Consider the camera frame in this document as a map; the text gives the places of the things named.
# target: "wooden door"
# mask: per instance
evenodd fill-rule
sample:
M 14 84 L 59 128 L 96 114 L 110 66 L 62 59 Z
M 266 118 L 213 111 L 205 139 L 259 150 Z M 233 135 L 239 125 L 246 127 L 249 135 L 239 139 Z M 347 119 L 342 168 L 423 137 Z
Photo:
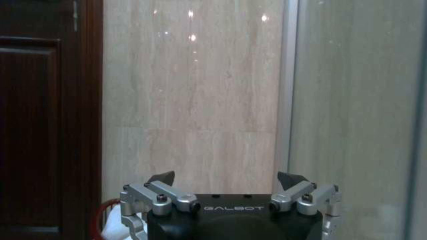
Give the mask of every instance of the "wooden door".
M 0 1 L 0 239 L 88 239 L 100 204 L 100 0 Z

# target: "galbot logo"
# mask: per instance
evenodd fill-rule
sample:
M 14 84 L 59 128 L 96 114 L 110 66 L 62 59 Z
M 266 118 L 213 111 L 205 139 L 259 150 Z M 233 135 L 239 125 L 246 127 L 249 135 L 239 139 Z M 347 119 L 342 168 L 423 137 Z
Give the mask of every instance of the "galbot logo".
M 263 208 L 263 206 L 206 206 L 203 209 L 206 211 L 261 211 Z

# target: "wall tile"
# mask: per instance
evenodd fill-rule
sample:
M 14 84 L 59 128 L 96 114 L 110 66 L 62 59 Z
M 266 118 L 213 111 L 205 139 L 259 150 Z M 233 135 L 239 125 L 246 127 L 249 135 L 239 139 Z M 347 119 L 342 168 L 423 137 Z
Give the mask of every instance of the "wall tile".
M 283 4 L 106 1 L 104 200 L 170 170 L 189 191 L 271 191 Z

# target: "silver metal bracket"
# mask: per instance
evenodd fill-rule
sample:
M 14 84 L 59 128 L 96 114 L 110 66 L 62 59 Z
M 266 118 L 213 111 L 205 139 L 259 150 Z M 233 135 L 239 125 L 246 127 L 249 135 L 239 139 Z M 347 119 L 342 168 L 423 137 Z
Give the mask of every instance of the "silver metal bracket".
M 143 220 L 137 213 L 153 209 L 157 216 L 167 216 L 173 211 L 173 201 L 163 195 L 151 191 L 143 184 L 134 183 L 123 187 L 120 192 L 122 223 L 128 227 L 134 240 L 147 240 Z
M 289 190 L 282 191 L 271 195 L 270 209 L 274 212 L 287 212 L 291 210 L 294 202 L 305 194 L 311 193 L 317 188 L 317 185 L 309 181 L 299 182 Z
M 189 213 L 195 213 L 199 211 L 201 203 L 195 194 L 182 192 L 179 189 L 171 187 L 162 181 L 153 181 L 147 184 L 147 188 L 171 198 L 173 203 L 179 211 Z
M 297 209 L 301 214 L 313 216 L 325 205 L 327 209 L 323 216 L 322 240 L 333 240 L 342 214 L 342 193 L 337 185 L 325 185 L 303 195 L 298 199 Z

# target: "white object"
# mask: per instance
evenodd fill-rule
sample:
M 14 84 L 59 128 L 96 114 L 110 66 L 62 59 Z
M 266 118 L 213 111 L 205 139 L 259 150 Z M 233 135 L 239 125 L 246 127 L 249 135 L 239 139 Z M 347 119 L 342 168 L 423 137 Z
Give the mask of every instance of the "white object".
M 147 233 L 147 223 L 145 220 L 142 222 L 145 224 L 145 232 Z M 114 206 L 110 212 L 100 235 L 106 240 L 132 240 L 130 229 L 122 224 L 120 204 Z

